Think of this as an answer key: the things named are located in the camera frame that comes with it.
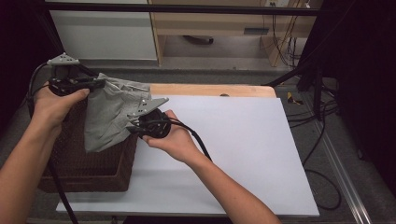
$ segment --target white tabletop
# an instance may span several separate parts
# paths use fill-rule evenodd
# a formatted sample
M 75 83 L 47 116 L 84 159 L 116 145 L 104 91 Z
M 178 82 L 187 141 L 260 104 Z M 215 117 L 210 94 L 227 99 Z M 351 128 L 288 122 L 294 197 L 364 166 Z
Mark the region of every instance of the white tabletop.
M 319 215 L 279 99 L 167 97 L 161 111 L 172 108 L 201 136 L 213 162 L 276 215 Z M 225 214 L 187 165 L 140 139 L 126 192 L 67 193 L 67 198 L 75 212 L 83 213 Z M 62 203 L 57 211 L 65 211 Z

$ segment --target person's left hand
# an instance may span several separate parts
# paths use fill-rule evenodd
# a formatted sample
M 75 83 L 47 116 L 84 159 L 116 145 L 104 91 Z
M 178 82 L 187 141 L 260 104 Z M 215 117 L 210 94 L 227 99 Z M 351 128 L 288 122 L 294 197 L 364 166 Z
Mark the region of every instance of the person's left hand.
M 89 93 L 90 90 L 84 89 L 61 97 L 55 95 L 49 87 L 44 87 L 35 95 L 35 113 L 32 120 L 38 120 L 43 125 L 48 125 L 50 129 L 59 129 L 60 132 L 62 121 L 70 108 L 85 99 Z

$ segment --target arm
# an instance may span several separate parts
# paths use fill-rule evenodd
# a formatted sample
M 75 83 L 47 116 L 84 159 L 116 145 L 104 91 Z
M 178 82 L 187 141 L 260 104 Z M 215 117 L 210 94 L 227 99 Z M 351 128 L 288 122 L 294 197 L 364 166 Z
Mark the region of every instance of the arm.
M 0 223 L 25 222 L 62 121 L 88 93 L 58 97 L 48 87 L 37 93 L 32 120 L 0 170 Z
M 167 111 L 166 114 L 176 119 L 172 111 Z M 233 223 L 280 223 L 277 216 L 262 201 L 202 154 L 187 130 L 172 125 L 171 132 L 164 139 L 149 136 L 144 136 L 143 139 L 149 146 L 160 148 L 176 160 L 190 166 L 219 201 Z

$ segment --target gray garment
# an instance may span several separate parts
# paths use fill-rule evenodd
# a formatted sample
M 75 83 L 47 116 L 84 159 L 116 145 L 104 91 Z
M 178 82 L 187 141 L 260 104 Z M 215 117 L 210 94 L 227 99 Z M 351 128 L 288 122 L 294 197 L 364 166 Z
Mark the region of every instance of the gray garment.
M 142 100 L 150 100 L 149 84 L 100 74 L 105 79 L 102 89 L 88 96 L 84 144 L 86 152 L 99 152 L 122 142 L 129 136 L 128 115 L 136 112 Z

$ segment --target brown basket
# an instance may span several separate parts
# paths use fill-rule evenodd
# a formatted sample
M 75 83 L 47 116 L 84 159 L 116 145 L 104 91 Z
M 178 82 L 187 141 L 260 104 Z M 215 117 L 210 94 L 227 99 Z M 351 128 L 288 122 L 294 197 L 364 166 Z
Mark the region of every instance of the brown basket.
M 101 152 L 86 153 L 84 122 L 87 100 L 69 112 L 57 138 L 51 160 L 65 192 L 125 191 L 128 189 L 137 135 Z M 50 171 L 41 177 L 39 189 L 57 192 Z

